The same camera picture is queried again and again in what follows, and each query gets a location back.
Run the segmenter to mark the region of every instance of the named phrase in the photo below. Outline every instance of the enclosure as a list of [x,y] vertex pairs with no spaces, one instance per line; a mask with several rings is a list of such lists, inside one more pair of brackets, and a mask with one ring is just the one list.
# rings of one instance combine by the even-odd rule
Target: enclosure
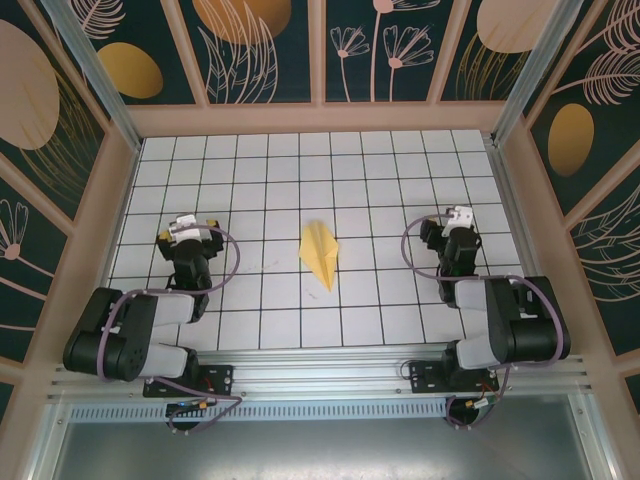
[[[639,39],[638,0],[5,1],[0,476],[637,478]],[[548,277],[572,342],[471,432],[403,375],[487,328],[401,254],[454,205],[476,273]],[[240,253],[153,331],[233,366],[243,403],[194,438],[142,380],[62,366],[95,288],[165,287],[156,237],[189,213]]]

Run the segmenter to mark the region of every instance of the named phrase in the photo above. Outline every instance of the leaf illustration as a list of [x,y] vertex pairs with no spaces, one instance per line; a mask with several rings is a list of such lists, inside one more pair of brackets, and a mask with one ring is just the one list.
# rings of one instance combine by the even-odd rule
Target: leaf illustration
[[623,202],[584,219],[574,234],[594,297],[622,302],[640,295],[640,186]]
[[591,247],[599,240],[609,238],[619,226],[625,226],[629,219],[640,213],[639,198],[640,186],[615,208],[582,220],[577,226],[578,233],[573,237],[576,248],[580,250]]
[[640,50],[628,53],[611,50],[600,55],[579,83],[589,103],[620,105],[621,99],[640,85]]
[[269,103],[278,85],[278,59],[269,27],[254,16],[246,3],[242,13],[230,0],[218,0],[215,6],[202,0],[201,6],[208,25],[219,33],[212,38],[199,28],[209,54],[205,86],[211,100]]
[[637,0],[616,0],[604,30],[604,41],[618,53],[635,50],[640,44],[640,4]]
[[269,27],[262,19],[256,22],[249,7],[245,4],[249,19],[249,55],[253,59],[248,69],[248,92],[238,103],[255,103],[265,95],[269,95],[266,103],[271,102],[278,86],[278,57]]
[[126,13],[122,0],[70,0],[82,30],[94,40],[106,40]]
[[226,103],[229,98],[229,73],[220,54],[221,41],[215,35],[211,39],[200,27],[198,27],[198,30],[207,46],[207,54],[209,55],[209,72],[207,73],[205,88],[207,93],[213,97],[214,103]]

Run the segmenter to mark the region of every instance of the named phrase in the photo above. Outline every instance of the flower illustration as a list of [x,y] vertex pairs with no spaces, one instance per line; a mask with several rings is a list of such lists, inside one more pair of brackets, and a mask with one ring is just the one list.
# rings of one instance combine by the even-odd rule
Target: flower illustration
[[411,11],[411,10],[424,10],[425,8],[436,7],[440,3],[440,0],[429,1],[416,1],[410,2],[407,0],[373,0],[373,8],[378,13],[391,13],[394,10]]
[[20,244],[27,229],[29,209],[16,203],[15,213],[6,199],[0,201],[0,258],[16,260],[20,257]]
[[[15,208],[12,209],[9,201],[0,200],[0,259],[7,261],[18,260],[27,265],[31,269],[53,278],[53,274],[43,268],[34,265],[20,256],[21,244],[24,240],[24,234],[27,229],[27,221],[29,219],[29,209],[20,202],[17,202]],[[8,286],[18,292],[22,292],[39,300],[46,300],[46,295],[31,290],[22,285],[18,285],[11,280],[0,277],[0,283]],[[33,331],[32,327],[17,327],[12,325],[0,324],[0,328],[9,330]]]
[[423,29],[407,27],[398,38],[398,27],[388,27],[384,29],[384,48],[391,67],[391,78],[389,80],[389,101],[393,101],[393,77],[399,68],[415,67],[433,61],[433,50],[429,50],[431,39],[427,32],[428,27]]
[[392,12],[411,12],[415,10],[425,10],[427,8],[437,7],[440,0],[373,0],[373,8],[375,8],[376,24],[373,29],[373,47],[371,49],[371,76],[370,90],[371,101],[376,101],[376,52],[378,47],[378,31],[380,30],[380,18]]
[[351,102],[349,96],[349,89],[347,88],[347,77],[344,72],[344,59],[348,57],[355,57],[369,53],[369,44],[364,43],[366,38],[362,33],[362,27],[345,28],[344,33],[340,30],[340,27],[331,29],[331,41],[336,48],[336,52],[340,57],[340,67],[342,69],[342,84],[344,85],[344,93],[347,96],[347,102]]

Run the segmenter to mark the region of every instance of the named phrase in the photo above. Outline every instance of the paper airplane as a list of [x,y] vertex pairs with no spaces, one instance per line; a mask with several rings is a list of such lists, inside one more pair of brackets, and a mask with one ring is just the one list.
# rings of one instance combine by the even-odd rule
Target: paper airplane
[[327,290],[331,291],[338,259],[338,242],[326,225],[315,221],[304,227],[300,258]]

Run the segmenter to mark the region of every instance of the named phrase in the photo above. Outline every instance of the table surface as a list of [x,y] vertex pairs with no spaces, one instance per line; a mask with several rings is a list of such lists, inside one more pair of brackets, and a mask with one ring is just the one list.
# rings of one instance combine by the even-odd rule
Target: table surface
[[[485,328],[482,312],[443,305],[435,281],[400,254],[413,220],[472,205],[479,274],[522,274],[480,132],[347,132],[145,140],[109,285],[164,287],[173,273],[156,234],[184,213],[220,222],[239,242],[239,274],[197,323],[154,341],[199,351],[446,342]],[[339,243],[331,292],[299,261],[300,233],[322,221]],[[410,239],[413,262],[435,253]],[[214,282],[233,248],[210,261]]]

